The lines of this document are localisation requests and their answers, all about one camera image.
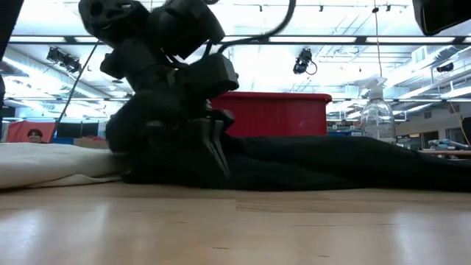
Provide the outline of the black ceiling spotlight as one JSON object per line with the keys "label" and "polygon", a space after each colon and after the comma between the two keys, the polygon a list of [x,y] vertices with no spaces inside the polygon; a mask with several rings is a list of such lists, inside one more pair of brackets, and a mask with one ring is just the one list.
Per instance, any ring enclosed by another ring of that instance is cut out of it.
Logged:
{"label": "black ceiling spotlight", "polygon": [[55,65],[64,68],[68,73],[76,73],[82,70],[79,58],[60,51],[57,47],[50,47],[46,59]]}

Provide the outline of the black t-shirt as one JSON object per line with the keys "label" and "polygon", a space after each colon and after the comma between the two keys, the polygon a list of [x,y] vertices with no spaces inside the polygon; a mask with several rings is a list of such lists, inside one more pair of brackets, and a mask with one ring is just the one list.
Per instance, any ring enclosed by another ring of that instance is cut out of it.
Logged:
{"label": "black t-shirt", "polygon": [[471,160],[446,160],[367,137],[301,136],[237,138],[220,144],[227,179],[177,170],[129,166],[126,183],[245,191],[316,191],[396,188],[471,193]]}

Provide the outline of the red fabric partition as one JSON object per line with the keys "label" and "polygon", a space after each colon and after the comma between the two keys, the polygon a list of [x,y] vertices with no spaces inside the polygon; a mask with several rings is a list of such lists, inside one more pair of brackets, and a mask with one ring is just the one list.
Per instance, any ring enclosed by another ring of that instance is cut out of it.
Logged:
{"label": "red fabric partition", "polygon": [[7,131],[8,143],[29,142],[27,133],[31,129],[39,129],[43,133],[44,143],[50,142],[55,128],[53,122],[17,121],[10,123]]}

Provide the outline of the cream canvas tote bag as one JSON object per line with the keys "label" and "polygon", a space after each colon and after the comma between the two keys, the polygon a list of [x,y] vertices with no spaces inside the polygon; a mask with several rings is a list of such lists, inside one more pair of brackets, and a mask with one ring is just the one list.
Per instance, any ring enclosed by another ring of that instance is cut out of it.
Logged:
{"label": "cream canvas tote bag", "polygon": [[0,144],[0,190],[81,186],[120,180],[122,157],[67,144]]}

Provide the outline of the red plastic laundry bin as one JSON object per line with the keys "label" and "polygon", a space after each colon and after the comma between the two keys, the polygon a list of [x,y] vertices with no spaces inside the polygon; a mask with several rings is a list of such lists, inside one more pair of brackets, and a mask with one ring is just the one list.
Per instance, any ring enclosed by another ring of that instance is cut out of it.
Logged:
{"label": "red plastic laundry bin", "polygon": [[256,137],[325,135],[331,101],[324,93],[230,92],[211,103],[233,114],[230,135]]}

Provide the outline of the clear plastic spray bottle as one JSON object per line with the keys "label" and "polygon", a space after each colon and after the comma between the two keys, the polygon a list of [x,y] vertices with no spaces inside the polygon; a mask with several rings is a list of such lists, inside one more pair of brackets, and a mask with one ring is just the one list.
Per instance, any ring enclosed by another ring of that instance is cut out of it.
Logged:
{"label": "clear plastic spray bottle", "polygon": [[374,78],[369,84],[369,101],[361,112],[362,136],[390,144],[396,143],[393,111],[383,98],[383,77]]}

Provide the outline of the brown cardboard box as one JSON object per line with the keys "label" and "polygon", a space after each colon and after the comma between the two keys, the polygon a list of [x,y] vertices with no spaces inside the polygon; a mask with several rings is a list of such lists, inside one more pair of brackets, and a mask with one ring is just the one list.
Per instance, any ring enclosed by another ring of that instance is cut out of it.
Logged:
{"label": "brown cardboard box", "polygon": [[108,144],[102,138],[75,138],[74,145],[91,148],[91,149],[107,149]]}

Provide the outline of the person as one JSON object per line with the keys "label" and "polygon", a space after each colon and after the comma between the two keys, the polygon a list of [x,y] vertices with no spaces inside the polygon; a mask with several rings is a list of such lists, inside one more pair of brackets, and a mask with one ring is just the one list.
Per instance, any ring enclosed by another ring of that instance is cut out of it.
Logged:
{"label": "person", "polygon": [[31,129],[27,133],[27,137],[30,143],[44,144],[43,133],[39,129]]}

